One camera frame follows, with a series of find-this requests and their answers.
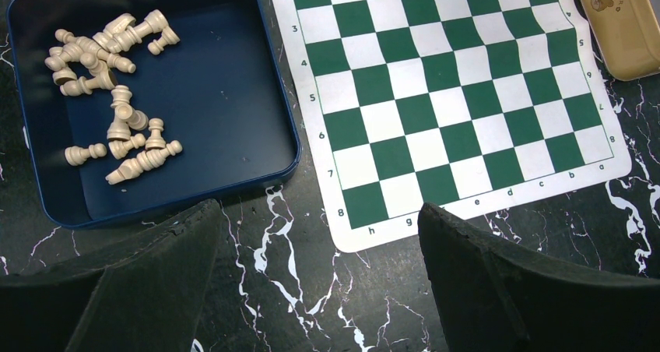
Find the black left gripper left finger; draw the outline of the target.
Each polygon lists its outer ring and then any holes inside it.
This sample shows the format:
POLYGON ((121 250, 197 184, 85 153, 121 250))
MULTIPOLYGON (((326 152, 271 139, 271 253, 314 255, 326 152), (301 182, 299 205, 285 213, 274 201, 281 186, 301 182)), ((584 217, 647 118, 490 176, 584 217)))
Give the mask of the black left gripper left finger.
POLYGON ((200 202, 131 238, 1 278, 3 351, 188 351, 220 239, 200 202))

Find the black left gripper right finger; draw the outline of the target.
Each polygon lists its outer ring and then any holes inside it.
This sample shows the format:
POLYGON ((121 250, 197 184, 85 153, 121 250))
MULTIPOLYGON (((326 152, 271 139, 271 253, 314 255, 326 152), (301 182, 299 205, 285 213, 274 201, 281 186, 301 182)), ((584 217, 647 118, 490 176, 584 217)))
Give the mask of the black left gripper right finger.
POLYGON ((556 259, 432 203, 420 248, 452 351, 657 351, 659 282, 556 259))

